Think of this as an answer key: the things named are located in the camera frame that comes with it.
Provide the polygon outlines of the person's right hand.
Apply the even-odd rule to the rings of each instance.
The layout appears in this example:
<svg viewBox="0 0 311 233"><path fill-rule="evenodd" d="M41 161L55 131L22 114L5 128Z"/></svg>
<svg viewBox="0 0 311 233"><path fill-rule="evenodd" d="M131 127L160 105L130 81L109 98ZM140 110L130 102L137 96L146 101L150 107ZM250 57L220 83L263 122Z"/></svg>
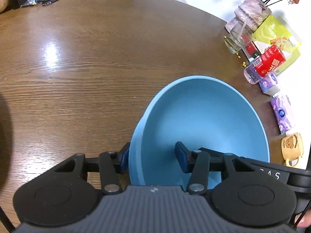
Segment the person's right hand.
<svg viewBox="0 0 311 233"><path fill-rule="evenodd" d="M307 228L311 225L311 211L309 210L298 223L298 228Z"/></svg>

